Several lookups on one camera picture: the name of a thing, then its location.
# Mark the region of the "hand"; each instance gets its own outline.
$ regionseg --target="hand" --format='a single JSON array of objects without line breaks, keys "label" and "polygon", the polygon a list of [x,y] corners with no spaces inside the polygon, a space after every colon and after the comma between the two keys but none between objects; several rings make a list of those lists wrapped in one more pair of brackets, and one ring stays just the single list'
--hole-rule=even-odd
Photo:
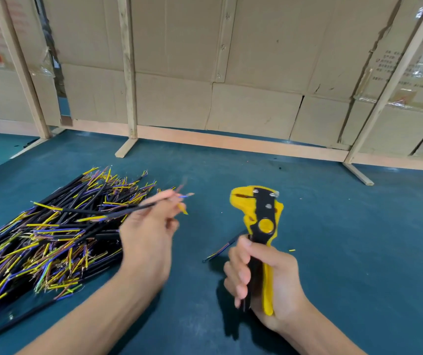
[{"label": "hand", "polygon": [[251,271],[247,264],[251,256],[273,268],[273,316],[267,316],[263,312],[260,295],[251,298],[251,309],[269,329],[283,331],[292,314],[309,304],[300,285],[297,259],[290,254],[280,252],[274,247],[253,243],[247,237],[241,236],[228,255],[229,262],[226,262],[224,267],[227,276],[225,287],[235,297],[237,308],[248,292],[247,284],[251,279]]},{"label": "hand", "polygon": [[124,252],[121,269],[140,277],[145,289],[155,294],[169,277],[172,237],[179,227],[174,217],[181,212],[182,199],[168,189],[147,198],[141,205],[151,202],[157,204],[131,213],[120,227]]}]

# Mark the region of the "wire stripper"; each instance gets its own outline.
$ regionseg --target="wire stripper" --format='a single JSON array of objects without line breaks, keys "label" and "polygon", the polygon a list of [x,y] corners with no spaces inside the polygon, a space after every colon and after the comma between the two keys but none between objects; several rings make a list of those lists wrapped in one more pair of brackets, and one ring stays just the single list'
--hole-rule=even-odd
[{"label": "wire stripper", "polygon": [[[238,187],[231,191],[229,201],[233,207],[243,211],[244,224],[251,241],[270,247],[272,240],[277,237],[277,224],[284,209],[284,205],[277,201],[278,196],[278,191],[258,185]],[[253,257],[248,266],[251,271],[251,280],[248,284],[247,296],[241,302],[241,309],[249,310],[251,290],[261,288],[259,282],[262,278],[262,309],[266,315],[270,316],[274,313],[272,268]]]}]

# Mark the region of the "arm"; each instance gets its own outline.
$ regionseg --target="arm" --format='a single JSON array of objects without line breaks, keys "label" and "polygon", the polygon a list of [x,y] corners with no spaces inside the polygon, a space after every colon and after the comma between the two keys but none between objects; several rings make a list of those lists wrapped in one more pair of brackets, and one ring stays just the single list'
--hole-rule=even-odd
[{"label": "arm", "polygon": [[302,355],[365,354],[307,299],[293,256],[252,243],[246,237],[239,238],[225,264],[225,287],[235,297],[236,307],[248,291],[251,272],[246,264],[251,256],[273,268],[274,315],[263,313],[260,298],[251,299],[252,310],[265,326],[279,333]]},{"label": "arm", "polygon": [[160,199],[121,226],[124,256],[113,278],[18,355],[103,355],[111,350],[170,273],[172,236],[178,228],[173,217],[180,212],[180,198],[167,190],[147,202]]}]

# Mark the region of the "yellow adjustment knob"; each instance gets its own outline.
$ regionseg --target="yellow adjustment knob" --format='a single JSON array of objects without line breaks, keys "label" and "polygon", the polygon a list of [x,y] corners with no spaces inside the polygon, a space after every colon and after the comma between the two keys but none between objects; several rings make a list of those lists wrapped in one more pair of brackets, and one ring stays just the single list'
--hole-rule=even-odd
[{"label": "yellow adjustment knob", "polygon": [[259,221],[258,227],[261,232],[269,234],[274,230],[274,223],[272,223],[272,220],[264,218]]}]

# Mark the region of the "plastic wrap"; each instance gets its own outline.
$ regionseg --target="plastic wrap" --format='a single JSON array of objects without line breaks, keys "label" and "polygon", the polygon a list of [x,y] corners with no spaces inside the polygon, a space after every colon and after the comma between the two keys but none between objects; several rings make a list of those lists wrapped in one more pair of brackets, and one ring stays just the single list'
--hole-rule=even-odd
[{"label": "plastic wrap", "polygon": [[[6,0],[14,29],[24,53],[29,71],[53,75],[49,49],[38,19],[34,0]],[[8,47],[0,29],[0,69],[14,70]]]},{"label": "plastic wrap", "polygon": [[[407,41],[423,15],[423,0],[403,0],[392,25],[378,42],[355,98],[375,103],[402,57]],[[389,103],[423,111],[423,41]]]}]

